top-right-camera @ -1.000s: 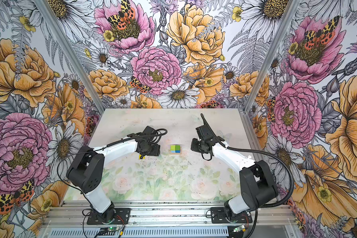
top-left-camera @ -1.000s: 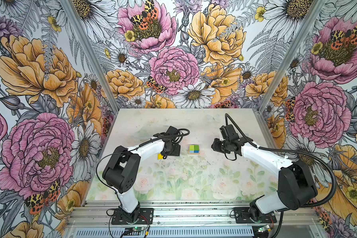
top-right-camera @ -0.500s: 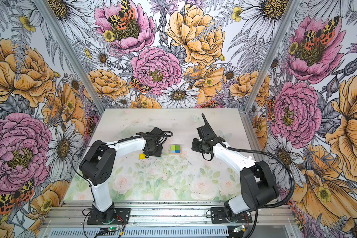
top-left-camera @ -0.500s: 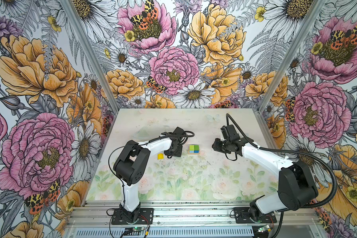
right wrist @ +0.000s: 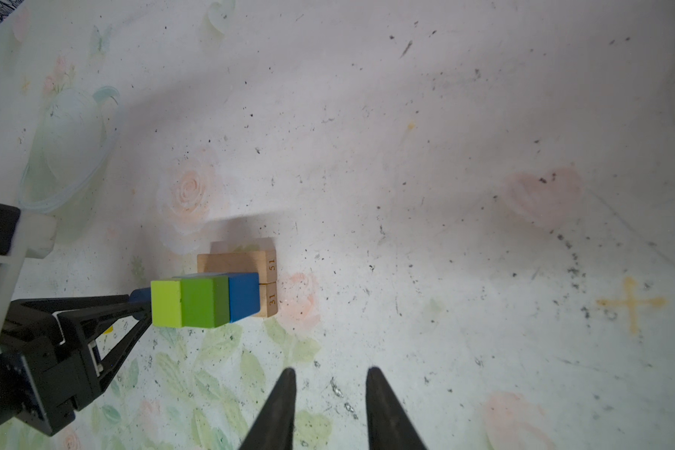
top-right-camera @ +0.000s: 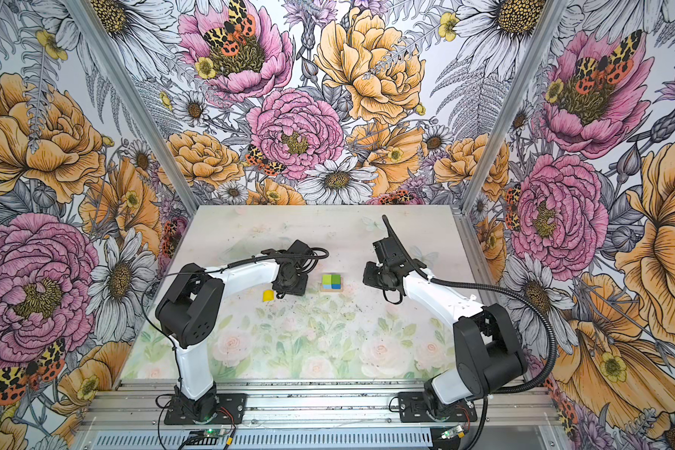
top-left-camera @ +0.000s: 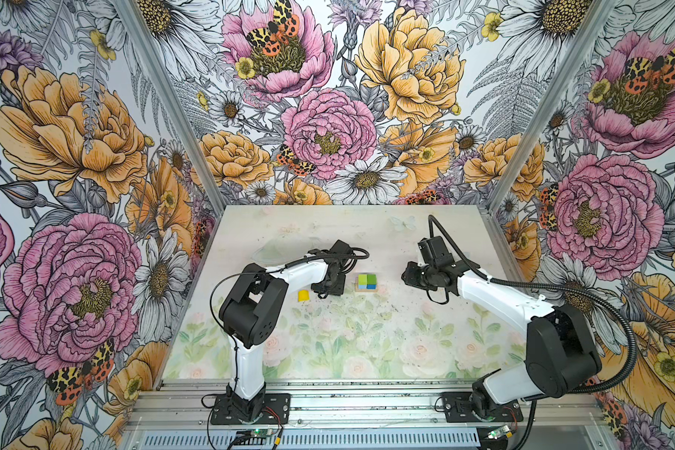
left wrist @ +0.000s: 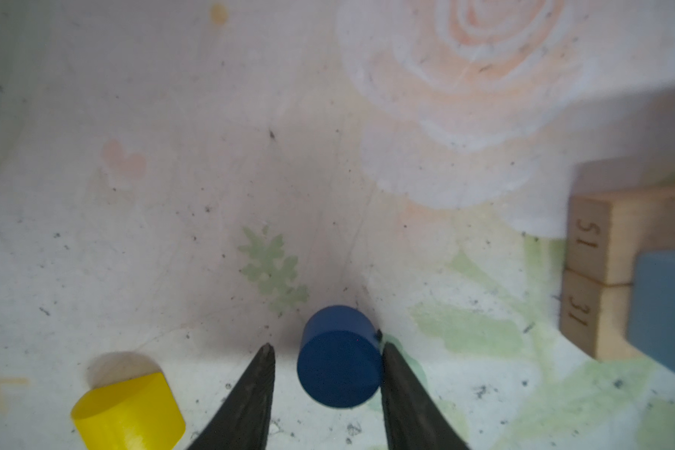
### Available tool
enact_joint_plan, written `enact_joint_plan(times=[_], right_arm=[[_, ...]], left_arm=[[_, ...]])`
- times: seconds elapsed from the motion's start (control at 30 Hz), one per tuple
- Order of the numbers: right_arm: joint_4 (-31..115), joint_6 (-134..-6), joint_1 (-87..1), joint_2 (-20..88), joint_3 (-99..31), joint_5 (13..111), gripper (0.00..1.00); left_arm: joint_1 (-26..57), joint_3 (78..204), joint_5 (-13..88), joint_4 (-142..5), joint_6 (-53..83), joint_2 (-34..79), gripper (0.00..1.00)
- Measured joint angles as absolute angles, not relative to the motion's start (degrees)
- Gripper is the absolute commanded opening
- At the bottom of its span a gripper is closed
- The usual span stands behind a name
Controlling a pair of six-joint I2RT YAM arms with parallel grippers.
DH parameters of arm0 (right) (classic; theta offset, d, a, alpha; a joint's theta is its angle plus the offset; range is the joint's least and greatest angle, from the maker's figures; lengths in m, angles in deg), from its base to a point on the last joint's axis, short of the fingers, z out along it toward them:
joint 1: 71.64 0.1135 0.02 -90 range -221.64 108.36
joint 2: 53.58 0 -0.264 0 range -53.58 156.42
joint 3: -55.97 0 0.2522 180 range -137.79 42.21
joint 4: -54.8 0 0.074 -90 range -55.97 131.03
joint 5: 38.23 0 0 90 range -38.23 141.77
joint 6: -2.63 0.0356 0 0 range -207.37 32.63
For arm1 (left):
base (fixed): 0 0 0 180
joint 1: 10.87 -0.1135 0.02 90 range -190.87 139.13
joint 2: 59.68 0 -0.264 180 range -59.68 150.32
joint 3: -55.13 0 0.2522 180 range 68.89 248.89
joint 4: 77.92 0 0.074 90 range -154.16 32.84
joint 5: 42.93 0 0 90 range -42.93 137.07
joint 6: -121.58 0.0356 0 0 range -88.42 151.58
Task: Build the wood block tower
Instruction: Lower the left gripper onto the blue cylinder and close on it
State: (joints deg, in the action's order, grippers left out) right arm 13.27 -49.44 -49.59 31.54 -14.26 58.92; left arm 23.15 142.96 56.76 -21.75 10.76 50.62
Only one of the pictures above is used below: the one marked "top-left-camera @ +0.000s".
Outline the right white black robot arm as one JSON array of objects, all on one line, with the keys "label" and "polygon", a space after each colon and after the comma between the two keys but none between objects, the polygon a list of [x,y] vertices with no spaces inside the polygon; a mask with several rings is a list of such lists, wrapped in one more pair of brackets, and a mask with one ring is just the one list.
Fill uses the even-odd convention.
[{"label": "right white black robot arm", "polygon": [[440,236],[418,242],[422,262],[409,262],[401,279],[426,293],[444,290],[495,314],[525,335],[522,362],[498,369],[472,384],[472,413],[487,420],[498,410],[535,397],[560,399],[602,369],[583,313],[557,307],[496,279],[472,262],[457,260]]}]

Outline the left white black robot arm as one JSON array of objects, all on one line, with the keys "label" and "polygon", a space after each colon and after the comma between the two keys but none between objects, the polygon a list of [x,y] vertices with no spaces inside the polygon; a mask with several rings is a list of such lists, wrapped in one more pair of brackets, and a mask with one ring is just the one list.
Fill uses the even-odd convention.
[{"label": "left white black robot arm", "polygon": [[267,410],[263,347],[278,325],[287,297],[304,289],[320,298],[341,296],[347,275],[367,258],[367,250],[337,240],[330,249],[313,249],[292,262],[274,267],[249,264],[225,277],[235,283],[213,316],[234,343],[234,372],[226,394],[213,408],[215,425],[220,414],[255,423]]}]

